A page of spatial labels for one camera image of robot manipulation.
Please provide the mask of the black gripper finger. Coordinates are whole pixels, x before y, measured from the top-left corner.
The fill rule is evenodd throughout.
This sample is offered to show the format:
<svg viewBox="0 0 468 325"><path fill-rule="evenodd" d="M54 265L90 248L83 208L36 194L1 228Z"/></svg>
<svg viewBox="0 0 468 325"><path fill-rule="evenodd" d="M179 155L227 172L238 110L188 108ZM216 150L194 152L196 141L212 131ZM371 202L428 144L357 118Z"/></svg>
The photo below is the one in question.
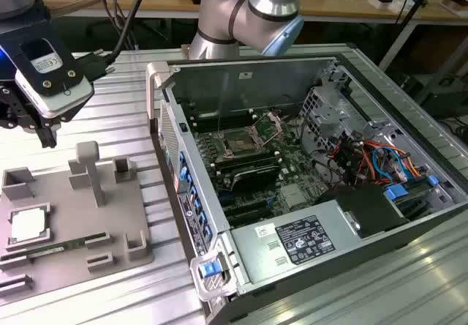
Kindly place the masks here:
<svg viewBox="0 0 468 325"><path fill-rule="evenodd" d="M56 147L56 131L59 128L59 119L37 118L35 121L35 133L37 134L43 148Z"/></svg>

